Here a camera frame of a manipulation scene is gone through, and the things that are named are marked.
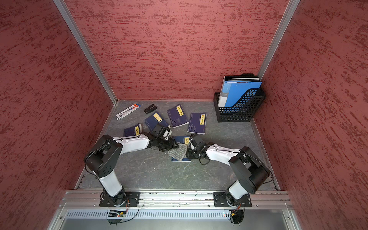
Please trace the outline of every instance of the metal vent grille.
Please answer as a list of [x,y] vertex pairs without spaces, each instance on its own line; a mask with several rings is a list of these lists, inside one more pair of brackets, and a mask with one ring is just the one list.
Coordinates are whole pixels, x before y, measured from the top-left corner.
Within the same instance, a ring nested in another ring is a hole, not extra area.
[[[66,218],[68,219],[131,219],[137,213],[137,209],[129,210],[126,217],[108,217],[109,210],[88,210],[74,209],[69,210]],[[229,219],[228,210],[162,210],[162,209],[140,209],[136,219],[203,219],[219,220]]]
[[66,214],[68,219],[106,219],[108,210],[71,209]]

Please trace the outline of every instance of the yellow label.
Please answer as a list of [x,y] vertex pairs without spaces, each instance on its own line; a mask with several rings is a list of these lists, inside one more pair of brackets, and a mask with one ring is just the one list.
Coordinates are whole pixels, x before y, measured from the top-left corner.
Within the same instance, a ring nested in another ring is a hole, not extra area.
[[139,125],[135,128],[135,135],[139,136]]
[[178,110],[178,112],[179,112],[179,115],[180,115],[180,116],[183,116],[183,115],[184,115],[183,111],[181,110],[180,105],[178,105],[178,106],[176,107],[176,109]]
[[201,122],[199,124],[200,125],[204,125],[205,124],[205,114],[201,114]]
[[161,121],[162,120],[161,117],[157,113],[155,113],[153,116],[156,118],[157,121]]

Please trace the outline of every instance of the red textured wall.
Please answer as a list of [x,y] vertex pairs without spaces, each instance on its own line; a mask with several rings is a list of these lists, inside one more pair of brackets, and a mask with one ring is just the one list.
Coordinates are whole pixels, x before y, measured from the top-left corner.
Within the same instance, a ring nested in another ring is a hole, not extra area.
[[368,2],[302,0],[256,124],[304,230],[368,229]]
[[0,229],[45,229],[112,103],[52,0],[0,2]]
[[188,100],[257,74],[288,0],[65,2],[118,99]]

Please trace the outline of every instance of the aluminum frame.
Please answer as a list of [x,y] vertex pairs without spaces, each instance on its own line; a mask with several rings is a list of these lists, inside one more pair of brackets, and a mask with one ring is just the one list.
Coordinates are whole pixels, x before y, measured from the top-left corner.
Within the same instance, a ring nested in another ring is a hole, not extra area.
[[109,217],[109,209],[69,209],[64,219],[176,219],[176,220],[226,220],[230,219],[229,210],[182,210],[182,209],[133,209],[125,217]]
[[275,32],[275,35],[273,36],[270,47],[268,48],[265,59],[263,60],[263,63],[261,67],[259,68],[259,71],[258,71],[259,80],[261,80],[263,75],[265,74],[267,67],[272,60],[272,57],[275,54],[276,49],[278,48],[282,37],[284,36],[286,28],[289,25],[289,22],[294,15],[295,9],[297,8],[299,1],[300,0],[290,0],[289,3],[287,4],[285,12],[279,23],[279,26]]
[[265,160],[265,163],[266,163],[266,166],[268,167],[269,170],[271,170],[272,174],[273,174],[273,183],[275,185],[275,188],[276,190],[281,190],[280,188],[280,185],[276,179],[276,176],[275,176],[275,173],[273,171],[273,168],[272,168],[272,165],[271,165],[271,162],[270,162],[270,159],[268,158],[268,155],[267,155],[267,152],[266,152],[266,149],[265,149],[265,146],[263,145],[263,141],[262,141],[262,138],[259,134],[259,131],[258,131],[258,128],[257,128],[257,125],[254,121],[254,119],[252,118],[252,120],[250,121],[251,123],[251,126],[252,126],[252,130],[253,130],[253,133],[254,133],[254,136],[255,136],[255,139],[258,143],[258,147],[259,149],[261,150],[261,154],[263,156],[263,159]]
[[[232,210],[234,208],[215,207],[213,204],[213,190],[129,190],[141,193],[139,198],[140,210]],[[79,189],[68,190],[51,222],[48,230],[59,230],[70,210],[100,210],[111,208],[99,207],[102,190]],[[251,194],[252,207],[245,209],[283,210],[289,230],[299,230],[294,208],[287,191],[257,191]]]
[[86,41],[83,38],[82,33],[80,32],[77,24],[75,23],[73,16],[71,15],[67,5],[65,4],[64,0],[53,0],[57,9],[60,11],[60,14],[64,18],[66,24],[68,25],[70,31],[74,35],[74,38],[77,40],[79,46],[81,47],[84,55],[86,56],[87,60],[91,64],[93,70],[95,71],[98,79],[100,79],[100,82],[104,89],[106,90],[107,94],[109,95],[112,103],[115,105],[117,104],[117,98],[111,89],[108,81],[105,78],[105,75],[103,74],[100,66],[98,65],[92,51],[88,47]]

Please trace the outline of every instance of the black cable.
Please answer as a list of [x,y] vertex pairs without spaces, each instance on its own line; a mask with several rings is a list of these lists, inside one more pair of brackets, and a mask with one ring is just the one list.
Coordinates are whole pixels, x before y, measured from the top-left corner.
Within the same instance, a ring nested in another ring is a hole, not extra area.
[[116,209],[111,209],[111,210],[109,211],[109,213],[110,213],[110,212],[115,212],[116,214],[119,214],[121,211],[116,210]]
[[[137,215],[138,215],[138,212],[139,212],[139,201],[138,201],[138,199],[136,199],[136,198],[134,198],[136,201],[137,201],[137,203],[138,203],[138,210],[137,210],[137,213],[135,214],[135,216],[133,216],[133,218],[132,219],[134,219]],[[107,219],[107,221],[110,223],[110,225],[111,224],[115,224],[115,225],[117,225],[117,224],[120,224],[120,223],[125,223],[125,222],[128,222],[128,221],[131,221],[132,219],[129,219],[129,220],[126,220],[126,221],[122,221],[122,222],[118,222],[118,223],[111,223],[110,221],[109,221],[109,219]]]
[[244,220],[244,215],[245,215],[245,210],[243,210],[243,217],[241,218],[241,221],[240,221],[239,223],[243,222],[243,220]]
[[192,135],[192,130],[194,130],[194,133],[195,133],[195,134],[197,134],[197,133],[195,132],[194,127],[192,126],[192,127],[190,128],[190,135]]
[[[150,149],[152,149],[152,147],[156,147],[156,146],[151,146],[151,147],[150,147]],[[158,149],[158,147],[157,147],[157,149],[153,149],[153,150],[155,150],[155,151],[160,151],[160,150]]]
[[[246,154],[246,153],[241,153],[241,154],[244,154],[244,155],[250,156],[251,158],[253,158],[253,159],[257,160],[261,165],[263,165],[263,166],[265,167],[265,169],[267,168],[267,166],[266,166],[265,164],[263,164],[260,160],[258,160],[258,159],[257,159],[257,158],[255,158],[254,156],[251,156],[251,155]],[[270,170],[270,173],[271,173],[271,177],[272,177],[272,179],[271,179],[270,181],[264,182],[264,183],[262,183],[262,184],[267,184],[267,183],[270,183],[271,181],[273,181],[274,175],[273,175],[273,173],[271,172],[271,170]]]
[[204,149],[205,147],[207,147],[207,146],[212,146],[212,147],[215,147],[215,148],[216,148],[216,146],[213,146],[213,145],[205,145],[205,146],[203,146],[203,148],[202,148],[202,150],[201,150],[201,151],[203,151],[203,149]]
[[87,171],[87,173],[89,173],[91,175],[94,175],[92,172],[90,172],[90,171],[87,170],[87,164],[84,165],[84,169]]
[[117,139],[117,140],[114,140],[113,139],[113,141],[121,141],[121,140],[126,140],[126,139],[132,139],[132,138],[137,138],[137,137],[140,137],[141,136],[141,134],[139,134],[139,136],[134,136],[134,137],[128,137],[128,138],[124,138],[124,137],[122,137],[122,138],[120,138],[120,139]]
[[234,212],[235,215],[238,214],[238,210],[240,206],[241,206],[241,203],[238,205],[238,207],[235,210],[232,210],[231,212]]
[[222,195],[222,194],[225,194],[225,192],[222,192],[222,193],[217,194],[217,196],[215,196],[215,198],[213,199],[213,201],[215,201],[215,200],[216,200],[216,198],[217,198],[218,196]]
[[198,158],[198,160],[199,160],[199,162],[201,163],[201,165],[206,165],[206,164],[208,164],[211,160],[208,160],[208,162],[206,162],[205,164],[202,164],[202,162],[201,162],[201,159],[200,158]]
[[125,211],[125,213],[127,213],[128,212],[128,209],[129,209],[129,206],[130,206],[130,201],[129,201],[129,198],[128,197],[126,197],[126,200],[125,200],[125,208],[126,208],[126,211]]
[[172,119],[170,119],[170,118],[164,118],[164,119],[161,119],[161,120],[170,120],[170,121],[175,122],[175,124],[173,124],[173,123],[171,122],[171,125],[172,125],[173,127],[176,125],[176,121],[174,121],[174,120],[172,120]]

